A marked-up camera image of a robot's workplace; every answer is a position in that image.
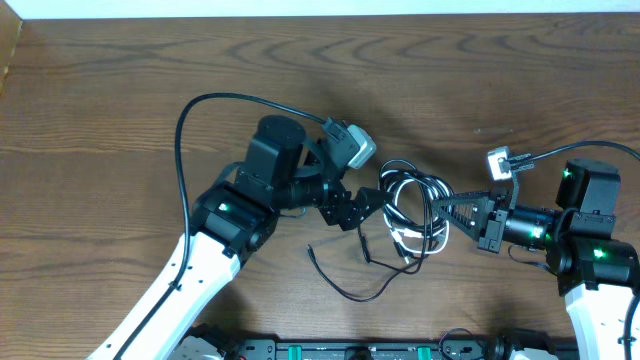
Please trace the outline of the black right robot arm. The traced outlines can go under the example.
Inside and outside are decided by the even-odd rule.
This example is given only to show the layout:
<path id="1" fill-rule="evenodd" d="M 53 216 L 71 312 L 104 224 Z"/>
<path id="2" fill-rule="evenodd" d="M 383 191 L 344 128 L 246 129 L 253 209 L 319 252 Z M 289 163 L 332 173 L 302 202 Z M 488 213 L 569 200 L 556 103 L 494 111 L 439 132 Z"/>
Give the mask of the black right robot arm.
<path id="1" fill-rule="evenodd" d="M 557 279 L 582 359 L 639 356 L 639 256 L 613 237 L 618 170 L 576 158 L 565 165 L 556 209 L 518 204 L 516 193 L 460 193 L 433 202 L 433 211 L 497 253 L 503 243 L 541 250 L 542 269 Z"/>

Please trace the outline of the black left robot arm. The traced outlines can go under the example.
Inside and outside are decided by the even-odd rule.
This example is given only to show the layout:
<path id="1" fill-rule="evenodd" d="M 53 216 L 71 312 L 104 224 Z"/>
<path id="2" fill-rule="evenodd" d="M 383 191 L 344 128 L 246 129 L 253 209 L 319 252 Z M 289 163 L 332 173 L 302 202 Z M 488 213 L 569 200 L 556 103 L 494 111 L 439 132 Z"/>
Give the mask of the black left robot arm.
<path id="1" fill-rule="evenodd" d="M 376 151 L 369 134 L 332 119 L 314 141 L 297 121 L 263 117 L 243 161 L 228 165 L 195 202 L 189 230 L 156 280 L 93 359 L 166 359 L 204 307 L 274 233 L 282 211 L 316 208 L 325 222 L 357 228 L 391 199 L 351 193 L 341 180 Z"/>

